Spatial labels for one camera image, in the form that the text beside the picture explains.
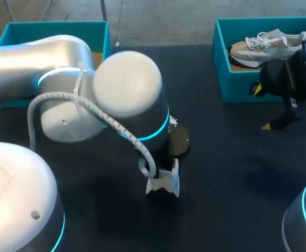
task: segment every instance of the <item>white sneaker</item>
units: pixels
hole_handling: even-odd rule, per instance
[[[299,35],[288,35],[276,29],[232,45],[230,56],[244,66],[257,68],[271,59],[290,58],[302,49],[301,42],[305,39],[304,31]]]

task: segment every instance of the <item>coiled cable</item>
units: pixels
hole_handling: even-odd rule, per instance
[[[82,96],[77,96],[72,93],[67,93],[67,92],[43,93],[35,97],[31,101],[28,107],[27,120],[28,120],[28,131],[29,131],[29,148],[32,151],[35,150],[35,145],[36,145],[35,128],[34,128],[34,111],[38,104],[48,100],[79,102],[79,104],[83,106],[91,114],[93,114],[99,119],[102,119],[112,128],[114,128],[116,131],[118,131],[120,134],[124,135],[135,146],[135,148],[142,153],[142,155],[147,160],[147,163],[149,165],[149,171],[146,169],[145,160],[143,158],[140,158],[138,162],[139,168],[143,173],[143,175],[149,178],[155,177],[156,165],[148,149],[131,132],[125,129],[124,126],[122,126],[115,119],[113,119],[108,114],[103,112],[103,110],[97,107],[93,102]]]

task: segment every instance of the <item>teal box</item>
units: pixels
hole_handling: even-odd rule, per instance
[[[260,32],[280,29],[286,34],[306,32],[306,17],[223,18],[216,20],[212,55],[224,103],[275,102],[281,97],[266,94],[255,97],[249,94],[254,82],[259,82],[259,71],[232,71],[226,48],[246,37]]]
[[[31,22],[8,23],[0,38],[0,46],[16,45],[55,35],[72,35],[88,44],[94,53],[103,53],[103,60],[112,54],[108,23],[97,22]],[[1,107],[27,107],[30,100],[16,100]]]

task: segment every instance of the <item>cardboard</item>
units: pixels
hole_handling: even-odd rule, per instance
[[[241,72],[241,71],[260,71],[260,69],[262,69],[261,67],[259,68],[247,68],[247,67],[241,67],[241,66],[235,66],[233,65],[233,63],[229,62],[230,63],[230,67],[231,67],[231,71],[233,72]]]
[[[103,53],[93,52],[92,56],[94,58],[95,69],[97,69],[99,65],[101,64],[101,62],[103,61]]]

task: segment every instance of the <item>concrete floor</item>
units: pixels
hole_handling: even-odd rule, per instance
[[[19,22],[102,20],[99,0],[10,0]],[[223,17],[306,16],[306,0],[105,0],[113,43],[207,44]],[[10,22],[0,0],[0,35]]]

